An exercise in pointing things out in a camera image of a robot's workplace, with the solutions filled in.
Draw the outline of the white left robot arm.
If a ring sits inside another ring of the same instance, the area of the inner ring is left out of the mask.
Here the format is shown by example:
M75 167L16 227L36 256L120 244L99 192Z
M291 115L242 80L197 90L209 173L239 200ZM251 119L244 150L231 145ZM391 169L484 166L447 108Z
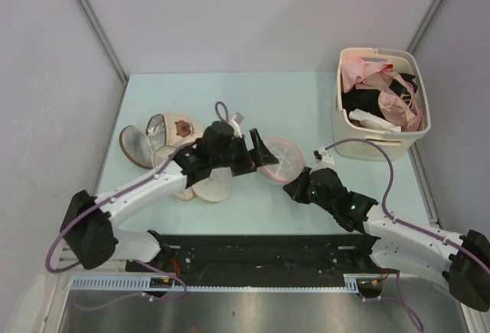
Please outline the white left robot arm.
M143 262L150 270L163 270L169 253L153 231L136 233L119 226L161 197L190 188L227 168L240 176L278 164L256 129L250 130L253 148L226 122L215 121L201 138L177 148L160 167L113 191L90 195L77 192L70 200L60 236L84 269L102 266L113 256Z

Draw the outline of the white bra in basket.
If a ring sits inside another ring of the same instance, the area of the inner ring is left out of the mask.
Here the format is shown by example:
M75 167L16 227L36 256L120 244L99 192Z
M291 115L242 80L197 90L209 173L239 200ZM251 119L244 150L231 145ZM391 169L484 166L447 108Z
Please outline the white bra in basket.
M365 112L360 109L354 109L348 114L348 118L351 121L358 122L361 127L366 129L373 129L384 132L401 132L400 126L395 126L391 122L386 119L382 119L378 116L375 116L369 112Z

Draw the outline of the cream plastic laundry basket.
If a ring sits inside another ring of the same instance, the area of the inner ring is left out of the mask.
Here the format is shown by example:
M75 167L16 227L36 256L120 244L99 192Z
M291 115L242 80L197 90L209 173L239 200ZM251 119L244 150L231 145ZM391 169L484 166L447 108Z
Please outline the cream plastic laundry basket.
M431 128L420 70L405 52L350 47L340 53L332 101L339 154L380 161L402 157Z

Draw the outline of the silver brown-rimmed bra cup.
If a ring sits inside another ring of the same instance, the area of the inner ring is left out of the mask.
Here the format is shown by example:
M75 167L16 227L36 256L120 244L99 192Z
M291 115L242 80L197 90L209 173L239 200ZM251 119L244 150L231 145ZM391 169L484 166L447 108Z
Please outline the silver brown-rimmed bra cup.
M125 157L140 168L151 169L152 148L149 137L135 126L125 127L119 134L119 146Z

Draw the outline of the black garment in basket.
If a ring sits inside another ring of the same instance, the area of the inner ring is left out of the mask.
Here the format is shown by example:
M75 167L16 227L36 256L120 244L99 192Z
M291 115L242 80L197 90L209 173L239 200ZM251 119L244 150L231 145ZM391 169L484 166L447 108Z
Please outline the black garment in basket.
M409 106L412 106L410 94L401 83L392 79L389 88L396 93L403 101ZM350 113L354 109L360 109L367 113L378 116L382 119L386 119L381 112L378 103L378 97L380 92L378 90L361 90L358 88L352 88L347 93L341 94L343 108Z

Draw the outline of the pink bras in basket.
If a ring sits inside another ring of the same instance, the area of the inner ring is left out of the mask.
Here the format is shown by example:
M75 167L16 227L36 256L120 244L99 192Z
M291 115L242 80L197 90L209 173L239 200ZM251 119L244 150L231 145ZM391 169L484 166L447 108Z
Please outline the pink bras in basket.
M389 88L392 79L407 88L411 107ZM347 56L341 60L341 93L347 93L352 88L378 90L381 112L387 121L400 126L401 132L415 132L419 129L423 111L416 97L417 84L413 74L398 73L393 64L388 62L367 62L357 56Z

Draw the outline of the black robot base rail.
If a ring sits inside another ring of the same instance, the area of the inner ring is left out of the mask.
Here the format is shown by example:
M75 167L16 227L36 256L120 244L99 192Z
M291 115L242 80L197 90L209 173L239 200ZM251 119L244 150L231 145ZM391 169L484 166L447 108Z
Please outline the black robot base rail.
M361 234L328 235L164 235L164 249L152 261L127 262L126 271L153 268L176 272L184 281L209 278L261 279L365 274L384 278L369 259L373 240Z

